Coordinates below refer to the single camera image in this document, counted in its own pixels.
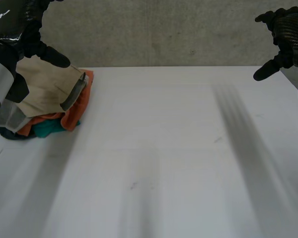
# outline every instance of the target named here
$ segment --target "white table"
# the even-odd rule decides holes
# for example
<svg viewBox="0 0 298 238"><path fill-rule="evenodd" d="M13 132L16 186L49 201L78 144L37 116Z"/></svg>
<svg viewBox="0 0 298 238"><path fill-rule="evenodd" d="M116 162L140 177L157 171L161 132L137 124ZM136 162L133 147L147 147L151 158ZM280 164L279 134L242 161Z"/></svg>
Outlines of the white table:
<svg viewBox="0 0 298 238"><path fill-rule="evenodd" d="M0 137L0 238L297 238L298 92L281 73L254 81L256 69L94 68L73 133ZM238 163L221 85L240 94L280 197L258 161Z"/></svg>

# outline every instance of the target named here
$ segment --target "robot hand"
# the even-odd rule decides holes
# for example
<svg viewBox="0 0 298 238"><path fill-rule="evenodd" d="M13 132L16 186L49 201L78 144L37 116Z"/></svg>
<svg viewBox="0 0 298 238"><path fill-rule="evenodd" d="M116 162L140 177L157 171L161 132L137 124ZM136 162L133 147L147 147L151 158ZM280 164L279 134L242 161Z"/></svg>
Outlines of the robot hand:
<svg viewBox="0 0 298 238"><path fill-rule="evenodd" d="M254 79L266 79L282 67L298 67L298 7L269 11L258 16L255 21L267 24L268 30L272 32L274 45L278 45L280 51L254 74Z"/></svg>
<svg viewBox="0 0 298 238"><path fill-rule="evenodd" d="M41 41L44 11L54 0L0 0L0 106L4 98L21 102L28 94L16 63L37 55L58 67L70 66L67 57Z"/></svg>

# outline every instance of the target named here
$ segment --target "pile of clothes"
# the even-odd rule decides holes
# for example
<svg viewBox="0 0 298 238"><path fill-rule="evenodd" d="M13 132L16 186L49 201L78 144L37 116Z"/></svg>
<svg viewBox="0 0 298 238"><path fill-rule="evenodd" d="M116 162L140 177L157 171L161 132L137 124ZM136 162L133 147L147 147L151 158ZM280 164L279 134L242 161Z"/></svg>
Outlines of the pile of clothes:
<svg viewBox="0 0 298 238"><path fill-rule="evenodd" d="M29 95L19 104L4 100L0 108L0 134L10 140L45 138L73 131L89 101L92 71L74 66L59 68L34 56L24 58L17 72L26 80Z"/></svg>

